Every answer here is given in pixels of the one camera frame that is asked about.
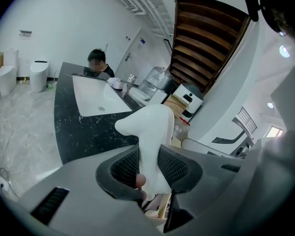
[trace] power strip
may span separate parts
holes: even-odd
[[[3,184],[3,189],[5,190],[5,191],[9,191],[9,189],[10,189],[10,185],[9,185],[9,183],[7,182],[7,181],[5,181],[5,179],[2,177],[2,176],[0,176],[0,188],[1,188],[1,185]]]

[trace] man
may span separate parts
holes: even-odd
[[[104,72],[112,78],[115,76],[113,70],[109,67],[108,64],[106,64],[105,53],[100,49],[95,49],[91,51],[91,53],[88,56],[88,67],[89,70],[86,72],[86,75],[94,76],[94,74],[91,73]]]

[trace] wooden staircase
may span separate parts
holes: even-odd
[[[249,16],[216,0],[176,0],[170,72],[175,82],[212,87],[240,43]]]

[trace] white nozzle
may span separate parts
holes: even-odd
[[[140,173],[147,178],[142,189],[147,193],[147,200],[152,200],[158,193],[171,193],[170,186],[157,166],[157,157],[161,144],[171,144],[173,111],[162,104],[149,105],[118,120],[115,128],[124,136],[134,135],[139,138]]]

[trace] door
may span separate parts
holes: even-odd
[[[153,67],[166,65],[157,49],[152,36],[140,30],[122,58],[115,76],[126,81],[132,73],[137,76],[135,84],[139,85]]]

